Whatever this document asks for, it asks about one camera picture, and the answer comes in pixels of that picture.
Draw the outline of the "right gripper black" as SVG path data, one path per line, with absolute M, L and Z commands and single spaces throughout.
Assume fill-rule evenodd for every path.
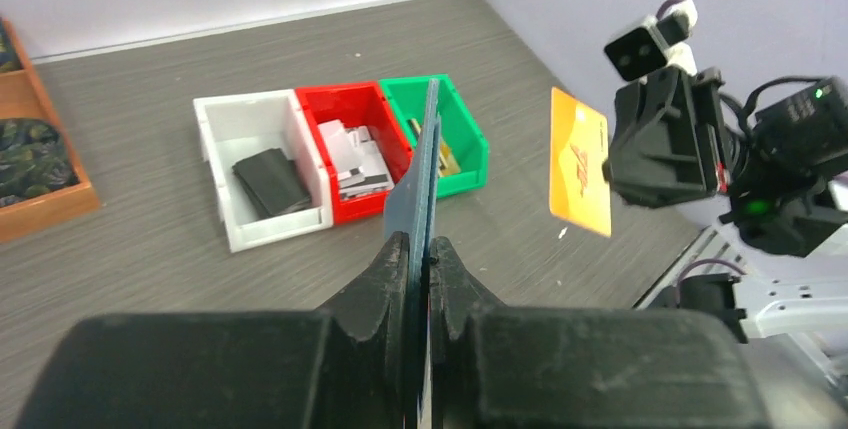
M 747 136 L 725 121 L 741 103 L 722 91 L 715 68 L 695 75 L 659 69 L 617 90 L 616 127 L 602 165 L 613 192 L 630 205 L 663 208 L 753 191 Z

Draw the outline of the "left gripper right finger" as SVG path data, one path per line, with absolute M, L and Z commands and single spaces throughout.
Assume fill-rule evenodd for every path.
M 429 342 L 434 428 L 474 428 L 480 369 L 475 317 L 503 302 L 467 270 L 450 240 L 430 244 Z

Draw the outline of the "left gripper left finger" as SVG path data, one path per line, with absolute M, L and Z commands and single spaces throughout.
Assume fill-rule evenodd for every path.
M 393 233 L 372 262 L 322 307 L 332 316 L 317 392 L 321 428 L 400 428 L 408 236 Z

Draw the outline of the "gold card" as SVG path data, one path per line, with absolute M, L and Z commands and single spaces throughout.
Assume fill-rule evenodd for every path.
M 602 165 L 608 158 L 608 119 L 559 88 L 550 93 L 550 213 L 609 238 L 611 189 Z

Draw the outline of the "blue leather card holder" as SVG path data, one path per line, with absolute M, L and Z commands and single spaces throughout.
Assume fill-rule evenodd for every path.
M 441 120 L 439 81 L 428 81 L 426 105 L 415 153 L 406 174 L 386 199 L 384 232 L 402 232 L 408 240 L 406 288 L 401 323 L 400 402 L 403 426 L 420 422 L 429 334 L 429 244 L 435 221 Z

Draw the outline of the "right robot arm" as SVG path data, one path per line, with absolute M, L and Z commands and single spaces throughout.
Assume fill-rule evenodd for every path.
M 847 85 L 795 76 L 798 91 L 766 108 L 740 102 L 720 73 L 660 69 L 620 88 L 602 170 L 627 204 L 657 209 L 724 197 L 719 216 L 748 246 L 804 258 L 847 244 L 833 185 L 847 172 Z

